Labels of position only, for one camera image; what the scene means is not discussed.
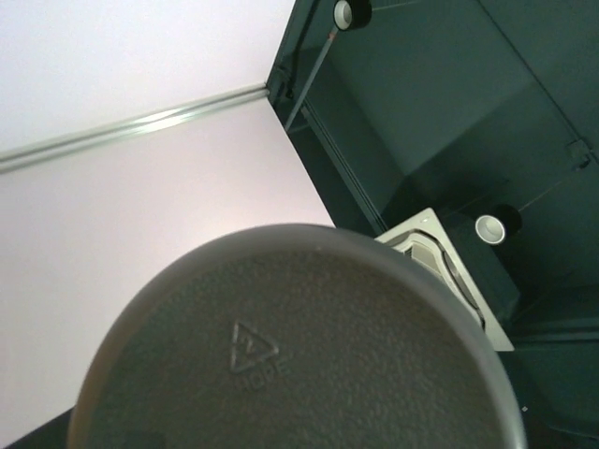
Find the orange pill bottle grey cap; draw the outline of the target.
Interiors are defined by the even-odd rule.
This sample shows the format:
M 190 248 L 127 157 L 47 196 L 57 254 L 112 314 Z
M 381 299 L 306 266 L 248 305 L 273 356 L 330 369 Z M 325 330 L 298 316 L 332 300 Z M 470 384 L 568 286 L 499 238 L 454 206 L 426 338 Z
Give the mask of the orange pill bottle grey cap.
M 473 316 L 426 269 L 317 225 L 204 244 L 124 308 L 71 448 L 523 448 Z

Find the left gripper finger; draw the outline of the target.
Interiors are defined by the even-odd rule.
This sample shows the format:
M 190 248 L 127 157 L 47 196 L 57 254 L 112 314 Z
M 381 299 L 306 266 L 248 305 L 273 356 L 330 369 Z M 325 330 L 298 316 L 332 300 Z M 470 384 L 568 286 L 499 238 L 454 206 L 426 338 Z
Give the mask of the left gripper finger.
M 67 431 L 73 409 L 56 416 L 23 436 L 8 449 L 66 449 Z

